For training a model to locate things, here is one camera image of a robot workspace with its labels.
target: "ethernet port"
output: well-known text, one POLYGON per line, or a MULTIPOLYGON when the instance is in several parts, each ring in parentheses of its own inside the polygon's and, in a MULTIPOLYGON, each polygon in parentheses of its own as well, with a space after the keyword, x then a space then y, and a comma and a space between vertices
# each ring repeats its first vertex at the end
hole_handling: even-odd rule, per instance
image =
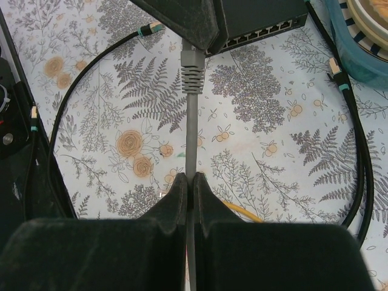
POLYGON ((275 25, 275 26, 273 26, 270 30, 269 30, 269 32, 270 33, 273 33, 273 32, 277 32, 279 30, 279 27, 277 26, 277 25, 275 25))
POLYGON ((234 45, 237 45, 237 40, 233 39, 228 42, 228 47, 233 47, 234 45))
POLYGON ((257 38, 258 37, 258 35, 257 35, 257 33, 251 33, 249 36, 248 36, 248 40, 251 40, 251 39, 255 39, 255 38, 257 38))
POLYGON ((242 36, 238 39, 238 43, 241 44, 243 42, 246 42, 248 40, 248 37, 247 36, 242 36))
POLYGON ((289 28, 290 26, 291 26, 291 23, 287 21, 280 26, 280 29, 286 29, 286 28, 289 28))
POLYGON ((268 30, 267 29, 263 29, 259 32, 259 36, 264 36, 264 35, 267 35, 268 34, 268 30))

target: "blue plastic container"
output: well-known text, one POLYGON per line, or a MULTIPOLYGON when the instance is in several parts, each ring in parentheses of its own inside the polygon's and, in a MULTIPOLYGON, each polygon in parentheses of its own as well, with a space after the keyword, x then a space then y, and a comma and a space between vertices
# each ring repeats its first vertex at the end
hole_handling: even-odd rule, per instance
POLYGON ((375 89, 388 90, 388 62, 368 54, 353 40, 338 0, 326 0, 326 7, 339 56, 349 75, 375 89))

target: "floral pattern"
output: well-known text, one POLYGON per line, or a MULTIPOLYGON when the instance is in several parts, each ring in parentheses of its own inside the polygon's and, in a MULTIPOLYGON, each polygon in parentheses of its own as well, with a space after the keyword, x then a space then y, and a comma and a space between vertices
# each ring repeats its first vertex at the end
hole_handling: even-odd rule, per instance
MULTIPOLYGON (((312 2, 324 18, 323 1, 312 2)), ((2 11, 48 135, 80 71, 153 21, 128 0, 8 0, 2 11)), ((79 218, 137 218, 184 172, 180 43, 170 30, 129 41, 95 65, 70 98, 55 153, 79 218)), ((355 138, 326 75, 329 58, 308 20, 206 59, 197 169, 220 199, 268 222, 342 221, 355 187, 355 138)), ((352 85, 375 170, 362 251, 376 289, 386 290, 388 92, 352 85)))

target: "yellow cable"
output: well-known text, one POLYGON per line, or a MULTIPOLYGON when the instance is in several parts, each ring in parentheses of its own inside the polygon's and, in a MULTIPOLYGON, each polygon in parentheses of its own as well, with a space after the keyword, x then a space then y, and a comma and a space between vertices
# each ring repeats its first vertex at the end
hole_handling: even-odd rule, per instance
POLYGON ((232 209, 234 211, 237 211, 238 213, 241 213, 242 215, 248 217, 249 219, 251 219, 253 222, 263 222, 262 219, 258 218, 256 215, 254 215, 253 213, 249 212, 248 210, 246 209, 243 209, 242 207, 240 206, 237 206, 233 203, 229 203, 229 202, 226 202, 226 201, 223 201, 223 203, 229 208, 229 209, 232 209))

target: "teal band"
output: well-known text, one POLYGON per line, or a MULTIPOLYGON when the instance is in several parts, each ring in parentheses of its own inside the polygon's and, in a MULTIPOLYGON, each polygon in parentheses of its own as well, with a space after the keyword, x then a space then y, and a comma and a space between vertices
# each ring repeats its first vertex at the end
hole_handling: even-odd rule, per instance
POLYGON ((348 84, 342 84, 342 85, 338 86, 338 88, 339 88, 341 91, 343 91, 343 90, 345 90, 345 89, 348 89, 348 90, 350 90, 350 88, 349 88, 349 85, 348 85, 348 84))

